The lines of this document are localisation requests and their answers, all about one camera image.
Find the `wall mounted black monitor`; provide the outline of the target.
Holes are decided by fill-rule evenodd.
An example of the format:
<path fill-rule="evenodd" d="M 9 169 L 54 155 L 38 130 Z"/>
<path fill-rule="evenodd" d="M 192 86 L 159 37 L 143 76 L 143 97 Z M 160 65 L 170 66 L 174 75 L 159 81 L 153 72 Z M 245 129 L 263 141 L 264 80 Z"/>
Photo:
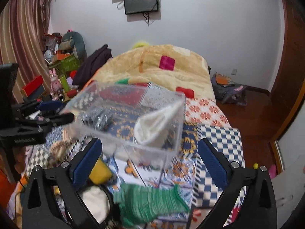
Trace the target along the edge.
<path fill-rule="evenodd" d="M 124 0 L 126 15 L 156 12 L 159 10 L 159 0 Z"/>

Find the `wall power socket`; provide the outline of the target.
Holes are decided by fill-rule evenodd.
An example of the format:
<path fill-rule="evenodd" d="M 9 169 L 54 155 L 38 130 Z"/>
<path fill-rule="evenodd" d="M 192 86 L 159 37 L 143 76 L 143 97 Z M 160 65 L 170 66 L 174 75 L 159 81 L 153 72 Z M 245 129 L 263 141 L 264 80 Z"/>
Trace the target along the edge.
<path fill-rule="evenodd" d="M 237 74 L 237 69 L 232 69 L 231 75 L 236 75 Z"/>

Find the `grey bag on floor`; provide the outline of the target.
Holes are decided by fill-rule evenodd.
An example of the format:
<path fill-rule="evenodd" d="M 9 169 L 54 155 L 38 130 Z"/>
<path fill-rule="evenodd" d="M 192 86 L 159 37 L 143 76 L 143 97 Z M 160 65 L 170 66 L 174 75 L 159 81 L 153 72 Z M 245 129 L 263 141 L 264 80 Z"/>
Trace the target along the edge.
<path fill-rule="evenodd" d="M 238 84 L 232 81 L 230 77 L 219 73 L 215 73 L 211 78 L 211 84 L 215 98 L 222 104 L 247 105 L 247 86 Z"/>

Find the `green bottle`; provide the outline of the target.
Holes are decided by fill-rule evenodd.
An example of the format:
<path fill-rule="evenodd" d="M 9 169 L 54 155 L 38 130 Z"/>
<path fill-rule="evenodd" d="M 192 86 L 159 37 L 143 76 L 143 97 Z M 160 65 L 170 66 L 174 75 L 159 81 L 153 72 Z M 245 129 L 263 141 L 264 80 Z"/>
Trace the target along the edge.
<path fill-rule="evenodd" d="M 61 82 L 61 85 L 62 85 L 63 90 L 64 90 L 65 92 L 69 92 L 70 86 L 69 86 L 69 84 L 68 84 L 68 81 L 67 81 L 67 79 L 66 79 L 66 76 L 65 76 L 64 74 L 62 74 L 62 75 L 59 77 L 59 79 L 60 79 L 60 82 Z"/>

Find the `green cardboard box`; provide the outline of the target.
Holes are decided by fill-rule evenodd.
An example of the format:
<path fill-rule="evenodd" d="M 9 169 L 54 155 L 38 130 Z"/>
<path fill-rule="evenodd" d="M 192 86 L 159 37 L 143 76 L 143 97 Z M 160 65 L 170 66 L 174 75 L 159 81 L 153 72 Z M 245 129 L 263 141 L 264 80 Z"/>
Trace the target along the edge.
<path fill-rule="evenodd" d="M 80 65 L 80 60 L 78 60 L 74 55 L 70 55 L 61 60 L 59 64 L 55 66 L 55 69 L 58 75 L 67 75 L 67 72 L 78 70 Z"/>

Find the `red box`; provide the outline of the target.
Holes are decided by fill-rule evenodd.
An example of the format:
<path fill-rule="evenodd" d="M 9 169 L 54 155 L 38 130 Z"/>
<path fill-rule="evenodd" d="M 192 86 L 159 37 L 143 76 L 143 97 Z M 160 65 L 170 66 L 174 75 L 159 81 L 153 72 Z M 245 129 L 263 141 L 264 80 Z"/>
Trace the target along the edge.
<path fill-rule="evenodd" d="M 23 97 L 30 96 L 37 88 L 39 88 L 43 84 L 42 75 L 34 77 L 29 83 L 21 89 L 21 94 Z"/>

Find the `pink slipper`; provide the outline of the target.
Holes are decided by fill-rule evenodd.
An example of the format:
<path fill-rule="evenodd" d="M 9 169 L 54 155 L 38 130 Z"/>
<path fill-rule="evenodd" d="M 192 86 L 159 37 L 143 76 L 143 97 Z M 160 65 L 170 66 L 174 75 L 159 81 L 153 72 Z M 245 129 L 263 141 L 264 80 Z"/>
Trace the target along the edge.
<path fill-rule="evenodd" d="M 277 167 L 275 164 L 271 165 L 268 169 L 268 174 L 270 176 L 270 179 L 274 179 L 277 176 Z"/>

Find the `green knitted cloth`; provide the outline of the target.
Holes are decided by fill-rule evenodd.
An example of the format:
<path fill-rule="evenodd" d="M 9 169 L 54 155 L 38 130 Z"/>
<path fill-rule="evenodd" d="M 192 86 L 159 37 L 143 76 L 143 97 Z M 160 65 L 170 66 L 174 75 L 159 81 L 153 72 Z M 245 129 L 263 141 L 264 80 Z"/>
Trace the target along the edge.
<path fill-rule="evenodd" d="M 159 189 L 123 183 L 120 190 L 113 193 L 113 201 L 119 206 L 121 224 L 125 228 L 146 224 L 159 216 L 190 211 L 178 185 Z"/>

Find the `dark purple garment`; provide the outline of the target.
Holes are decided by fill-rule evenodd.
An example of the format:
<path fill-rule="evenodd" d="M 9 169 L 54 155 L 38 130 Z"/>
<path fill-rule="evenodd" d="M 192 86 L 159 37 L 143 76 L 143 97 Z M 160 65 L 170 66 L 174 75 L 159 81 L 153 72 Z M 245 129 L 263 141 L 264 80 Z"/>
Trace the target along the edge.
<path fill-rule="evenodd" d="M 112 58 L 112 50 L 107 44 L 97 49 L 90 55 L 76 71 L 72 84 L 83 87 L 110 58 Z"/>

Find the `white cloth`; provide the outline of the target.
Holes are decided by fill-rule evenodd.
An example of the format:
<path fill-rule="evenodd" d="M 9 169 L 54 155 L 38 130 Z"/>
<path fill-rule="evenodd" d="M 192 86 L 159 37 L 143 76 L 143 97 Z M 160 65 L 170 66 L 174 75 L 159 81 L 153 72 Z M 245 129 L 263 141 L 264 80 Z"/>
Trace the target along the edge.
<path fill-rule="evenodd" d="M 162 148 L 168 138 L 174 119 L 183 115 L 184 102 L 177 101 L 153 112 L 141 115 L 134 125 L 137 144 Z"/>

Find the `clear plastic box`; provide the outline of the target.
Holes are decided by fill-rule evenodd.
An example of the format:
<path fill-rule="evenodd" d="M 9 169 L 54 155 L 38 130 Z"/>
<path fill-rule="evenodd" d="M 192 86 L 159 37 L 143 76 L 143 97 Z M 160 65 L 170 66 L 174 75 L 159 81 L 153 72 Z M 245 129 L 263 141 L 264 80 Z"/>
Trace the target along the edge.
<path fill-rule="evenodd" d="M 137 144 L 133 133 L 137 119 L 177 101 L 184 102 L 183 115 L 174 119 L 163 147 Z M 70 135 L 99 138 L 106 156 L 163 169 L 179 152 L 185 106 L 183 93 L 153 83 L 138 86 L 93 82 L 72 98 L 63 111 L 75 115 L 75 121 L 68 127 Z"/>

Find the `patchwork patterned bedsheet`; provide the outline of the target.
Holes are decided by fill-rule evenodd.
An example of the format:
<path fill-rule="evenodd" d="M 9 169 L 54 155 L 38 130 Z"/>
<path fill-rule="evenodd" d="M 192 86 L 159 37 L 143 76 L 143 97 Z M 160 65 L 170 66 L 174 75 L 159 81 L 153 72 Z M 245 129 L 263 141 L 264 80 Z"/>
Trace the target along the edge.
<path fill-rule="evenodd" d="M 222 190 L 214 184 L 198 155 L 198 142 L 206 138 L 229 161 L 244 165 L 241 135 L 238 129 L 221 127 L 224 115 L 215 114 L 220 109 L 208 99 L 186 99 L 185 119 L 179 152 L 167 168 L 156 169 L 149 165 L 135 164 L 132 160 L 120 160 L 102 153 L 103 162 L 112 172 L 107 187 L 116 192 L 121 184 L 137 184 L 167 189 L 179 185 L 182 197 L 191 208 L 188 213 L 159 216 L 142 224 L 141 228 L 195 228 L 204 219 L 204 212 L 211 210 Z M 35 165 L 48 167 L 52 163 L 51 142 L 61 142 L 68 127 L 59 127 L 47 137 L 47 142 L 27 152 L 25 177 L 29 178 Z"/>

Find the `beige fleece blanket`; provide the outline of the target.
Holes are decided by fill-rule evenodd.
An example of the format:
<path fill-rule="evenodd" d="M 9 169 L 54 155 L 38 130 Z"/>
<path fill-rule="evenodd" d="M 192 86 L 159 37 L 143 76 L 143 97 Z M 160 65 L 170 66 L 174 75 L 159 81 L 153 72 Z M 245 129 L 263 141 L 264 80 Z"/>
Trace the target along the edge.
<path fill-rule="evenodd" d="M 194 91 L 195 98 L 215 101 L 207 61 L 199 54 L 170 44 L 136 48 L 111 58 L 99 68 L 92 81 L 129 84 L 152 82 L 168 90 L 177 87 Z"/>

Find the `pink bunny toy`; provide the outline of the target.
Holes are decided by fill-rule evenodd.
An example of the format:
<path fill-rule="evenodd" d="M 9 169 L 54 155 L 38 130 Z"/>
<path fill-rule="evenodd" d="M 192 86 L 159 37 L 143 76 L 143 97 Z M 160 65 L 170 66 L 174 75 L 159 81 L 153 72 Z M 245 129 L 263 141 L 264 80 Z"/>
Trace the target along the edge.
<path fill-rule="evenodd" d="M 55 68 L 50 69 L 49 74 L 50 74 L 50 82 L 51 82 L 50 97 L 52 98 L 52 100 L 57 100 L 58 91 L 62 89 L 62 85 L 60 79 L 58 78 L 58 75 L 56 74 Z"/>

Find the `yellow sponge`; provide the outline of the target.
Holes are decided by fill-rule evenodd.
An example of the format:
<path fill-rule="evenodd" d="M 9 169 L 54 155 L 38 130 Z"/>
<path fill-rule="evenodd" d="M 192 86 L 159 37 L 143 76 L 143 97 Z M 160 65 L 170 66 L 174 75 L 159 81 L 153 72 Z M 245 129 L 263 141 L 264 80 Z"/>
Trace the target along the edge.
<path fill-rule="evenodd" d="M 95 163 L 89 179 L 95 184 L 100 185 L 108 182 L 112 177 L 109 167 L 99 158 Z"/>

